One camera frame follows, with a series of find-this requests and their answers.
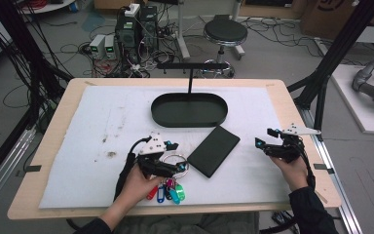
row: black phone case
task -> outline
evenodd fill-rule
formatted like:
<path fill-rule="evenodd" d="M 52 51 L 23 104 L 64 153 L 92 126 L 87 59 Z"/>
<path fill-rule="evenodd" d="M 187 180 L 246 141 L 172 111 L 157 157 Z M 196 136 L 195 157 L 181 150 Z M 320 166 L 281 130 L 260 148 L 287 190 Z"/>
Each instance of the black phone case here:
<path fill-rule="evenodd" d="M 211 177 L 239 141 L 238 136 L 217 126 L 187 158 L 187 161 L 202 174 Z"/>

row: wooden table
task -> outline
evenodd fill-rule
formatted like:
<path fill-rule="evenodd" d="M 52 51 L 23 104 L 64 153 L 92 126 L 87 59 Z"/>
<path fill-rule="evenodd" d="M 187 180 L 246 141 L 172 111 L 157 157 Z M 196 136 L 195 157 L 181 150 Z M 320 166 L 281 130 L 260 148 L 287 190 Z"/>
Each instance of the wooden table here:
<path fill-rule="evenodd" d="M 42 165 L 40 172 L 27 173 L 19 191 L 8 211 L 10 219 L 57 218 L 98 216 L 104 209 L 39 209 L 53 161 L 59 151 L 69 123 L 78 107 L 83 91 L 88 86 L 172 86 L 188 87 L 188 79 L 94 79 L 76 78 L 72 80 L 62 97 L 53 120 L 31 162 Z M 258 79 L 197 79 L 194 87 L 258 87 L 266 88 L 283 128 L 290 123 L 304 126 L 293 99 L 281 80 Z M 316 147 L 310 136 L 303 136 L 306 152 L 311 164 L 322 164 Z M 340 197 L 326 170 L 315 170 L 317 177 L 317 195 L 326 208 L 341 205 Z M 223 204 L 172 207 L 135 207 L 129 215 L 175 215 L 195 213 L 222 213 L 244 211 L 290 210 L 288 203 Z"/>

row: stool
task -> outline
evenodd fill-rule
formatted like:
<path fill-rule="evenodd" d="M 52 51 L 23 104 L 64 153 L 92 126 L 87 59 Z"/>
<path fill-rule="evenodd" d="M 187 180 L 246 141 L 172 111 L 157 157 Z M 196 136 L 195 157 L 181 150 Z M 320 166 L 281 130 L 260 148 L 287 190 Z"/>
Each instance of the stool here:
<path fill-rule="evenodd" d="M 224 47 L 235 47 L 242 44 L 247 38 L 247 28 L 239 22 L 230 19 L 214 19 L 205 26 L 205 38 L 217 45 L 220 50 L 217 59 L 210 59 L 205 63 L 227 63 L 226 69 L 200 70 L 203 78 L 233 78 L 235 68 L 227 61 L 223 60 Z"/>

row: person's sleeve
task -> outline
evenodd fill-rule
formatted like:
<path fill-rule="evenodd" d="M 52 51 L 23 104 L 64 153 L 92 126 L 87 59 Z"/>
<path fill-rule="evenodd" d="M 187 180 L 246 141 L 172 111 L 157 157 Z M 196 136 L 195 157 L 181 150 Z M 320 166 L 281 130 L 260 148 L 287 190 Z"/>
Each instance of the person's sleeve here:
<path fill-rule="evenodd" d="M 290 205 L 301 234 L 338 233 L 333 218 L 324 209 L 311 187 L 297 189 L 289 194 Z"/>
<path fill-rule="evenodd" d="M 74 232 L 74 234 L 111 234 L 108 225 L 100 218 L 87 223 L 81 229 Z"/>

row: black oval tray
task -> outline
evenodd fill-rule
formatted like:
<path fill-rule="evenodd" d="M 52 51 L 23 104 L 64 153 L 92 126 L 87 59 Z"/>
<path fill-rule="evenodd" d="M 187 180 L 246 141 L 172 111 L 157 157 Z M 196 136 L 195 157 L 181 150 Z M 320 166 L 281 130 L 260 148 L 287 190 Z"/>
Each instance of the black oval tray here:
<path fill-rule="evenodd" d="M 164 94 L 151 104 L 154 121 L 168 128 L 215 127 L 224 122 L 227 112 L 226 101 L 214 94 Z"/>

